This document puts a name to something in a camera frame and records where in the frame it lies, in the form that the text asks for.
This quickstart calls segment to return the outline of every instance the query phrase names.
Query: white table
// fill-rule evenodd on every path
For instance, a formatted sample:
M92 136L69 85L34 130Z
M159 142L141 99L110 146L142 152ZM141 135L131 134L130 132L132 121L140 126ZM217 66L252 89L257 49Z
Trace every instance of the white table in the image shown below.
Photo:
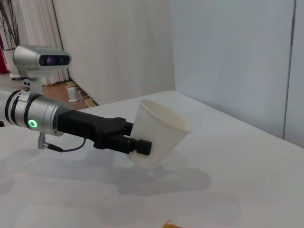
M177 92L146 96L194 131L153 173L125 154L38 150L37 132L0 129L1 228L301 228L304 150ZM86 109L132 122L141 98ZM64 149L82 139L48 136Z

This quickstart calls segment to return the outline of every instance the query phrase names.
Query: paper cup rim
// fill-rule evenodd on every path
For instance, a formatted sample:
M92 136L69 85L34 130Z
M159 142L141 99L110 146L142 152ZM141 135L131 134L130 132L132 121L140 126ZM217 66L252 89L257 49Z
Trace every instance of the paper cup rim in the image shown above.
M160 108L166 110L166 112L170 113L170 115L174 116L182 124L173 124L173 123L170 123L168 121L165 121L161 116L159 116L152 109L150 109L148 107L148 105L145 104L145 103L151 103L153 105L159 106ZM154 118L156 118L157 120L161 121L165 125L173 128L175 130L178 130L178 131L184 132L184 133L190 133L192 131L190 125L180 115L176 114L174 111L172 111L171 109L167 108L166 106L163 106L160 103L157 103L157 102L151 101L151 100L142 100L141 103L140 103L140 106L143 107L143 109L145 109Z

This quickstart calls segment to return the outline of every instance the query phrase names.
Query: cable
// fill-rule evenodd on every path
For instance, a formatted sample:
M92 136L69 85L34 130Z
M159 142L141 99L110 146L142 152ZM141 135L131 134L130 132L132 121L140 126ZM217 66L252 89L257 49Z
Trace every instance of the cable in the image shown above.
M55 146L54 144L48 144L47 148L53 151L57 151L57 152L70 152L70 151L76 151L79 150L80 148L82 148L84 146L84 144L86 143L86 138L84 138L84 141L82 142L82 144L74 149L68 149L68 150L63 150L62 148Z
M82 144L74 149L69 149L69 150L63 150L62 152L70 152L70 151L76 151L79 150L81 147L83 147L86 143L86 138L84 138L84 141L82 142Z
M80 96L80 101L79 101L79 102L77 102L77 103L71 102L71 104L74 104L74 105L75 105L75 106L73 106L73 108L78 108L78 107L80 107L80 106L85 106L85 107L88 108L88 106L87 106L86 104L80 104L80 103L83 101L83 98L82 98L82 96L81 96L81 91L80 91L80 90L79 90L79 96Z

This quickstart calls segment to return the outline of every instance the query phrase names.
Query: white curtain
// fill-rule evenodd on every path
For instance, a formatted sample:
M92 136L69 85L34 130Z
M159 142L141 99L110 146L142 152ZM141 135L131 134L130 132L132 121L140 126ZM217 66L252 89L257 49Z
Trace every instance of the white curtain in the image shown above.
M30 45L50 46L62 50L52 0L20 0L26 33ZM44 77L43 85L69 80L66 69L56 70L54 76Z
M170 0L54 0L54 6L73 58L70 76L97 103L174 90Z

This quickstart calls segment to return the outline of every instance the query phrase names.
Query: small white object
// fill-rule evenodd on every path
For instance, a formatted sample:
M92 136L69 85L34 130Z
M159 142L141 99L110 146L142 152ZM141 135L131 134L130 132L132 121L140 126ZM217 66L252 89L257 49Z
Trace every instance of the small white object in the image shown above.
M67 89L67 91L68 91L68 95L70 97L69 102L77 102L78 97L77 97L76 87L70 87Z
M154 101L142 100L131 137L152 142L151 154L132 152L129 158L141 168L153 169L190 132L190 125L172 110Z

